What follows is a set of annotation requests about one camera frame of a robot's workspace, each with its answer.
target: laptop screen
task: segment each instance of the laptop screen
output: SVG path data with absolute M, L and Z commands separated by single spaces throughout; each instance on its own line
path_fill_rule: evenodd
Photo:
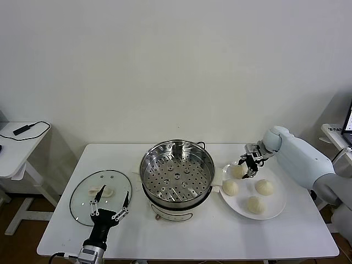
M 346 117 L 345 124 L 343 125 L 342 132 L 350 132 L 350 133 L 352 133 L 352 103 L 351 103 L 350 108 L 348 110 L 348 114 L 347 114 L 347 117 Z

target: steamed bun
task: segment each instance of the steamed bun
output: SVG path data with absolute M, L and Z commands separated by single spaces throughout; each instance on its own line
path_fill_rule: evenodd
M 238 193 L 238 185 L 234 180 L 226 180 L 222 185 L 222 189 L 229 196 L 234 196 Z
M 274 193 L 274 185 L 269 180 L 259 180 L 255 184 L 255 189 L 261 195 L 272 195 Z
M 248 167 L 245 162 L 241 165 L 233 165 L 231 167 L 231 173 L 235 179 L 242 179 L 242 177 L 247 173 L 247 170 Z
M 256 215 L 260 215 L 265 212 L 266 204 L 262 202 L 259 197 L 252 196 L 249 197 L 247 201 L 247 208 L 250 212 L 255 213 Z

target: white plate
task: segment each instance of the white plate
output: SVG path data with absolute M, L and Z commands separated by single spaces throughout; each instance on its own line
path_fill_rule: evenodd
M 245 217 L 255 220 L 267 220 L 278 216 L 285 208 L 286 205 L 286 192 L 285 187 L 281 180 L 268 168 L 260 167 L 254 178 L 250 179 L 235 179 L 230 172 L 231 166 L 237 164 L 236 162 L 226 165 L 223 168 L 223 180 L 232 179 L 239 187 L 239 192 L 235 196 L 227 195 L 222 188 L 220 193 L 225 202 L 237 213 Z M 255 184 L 257 181 L 266 179 L 272 182 L 275 192 L 272 195 L 264 196 L 257 192 Z M 251 196 L 260 197 L 266 203 L 267 210 L 263 214 L 254 214 L 247 209 L 247 200 Z

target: round plate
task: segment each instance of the round plate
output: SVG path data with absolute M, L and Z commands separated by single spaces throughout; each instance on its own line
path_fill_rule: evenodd
M 285 187 L 277 176 L 266 167 L 260 167 L 254 178 L 250 179 L 235 179 L 230 172 L 232 166 L 238 164 L 233 162 L 226 165 L 223 168 L 223 180 L 232 179 L 239 187 L 239 192 L 235 196 L 227 195 L 222 188 L 220 193 L 224 198 L 225 202 L 237 213 L 242 216 L 255 219 L 255 220 L 267 220 L 278 216 L 285 208 L 286 205 L 286 192 Z M 255 189 L 257 181 L 266 179 L 272 182 L 275 188 L 275 192 L 272 195 L 265 196 L 261 195 Z M 261 200 L 266 203 L 267 210 L 263 214 L 254 214 L 247 209 L 247 200 L 250 196 L 260 197 Z
M 94 200 L 95 196 L 91 196 L 89 190 L 94 187 L 99 187 L 100 189 L 103 185 L 113 190 L 113 193 L 109 197 L 101 197 L 98 208 L 114 212 L 120 211 L 127 192 L 129 192 L 128 200 L 131 201 L 131 182 L 125 174 L 116 170 L 101 170 L 93 173 L 81 181 L 70 199 L 71 215 L 77 222 L 85 226 L 93 226 L 93 221 L 90 218 L 91 208 L 89 202 Z

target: laptop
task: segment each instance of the laptop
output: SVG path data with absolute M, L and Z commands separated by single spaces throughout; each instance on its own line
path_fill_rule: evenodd
M 352 103 L 348 109 L 348 114 L 342 128 L 342 137 L 352 146 Z

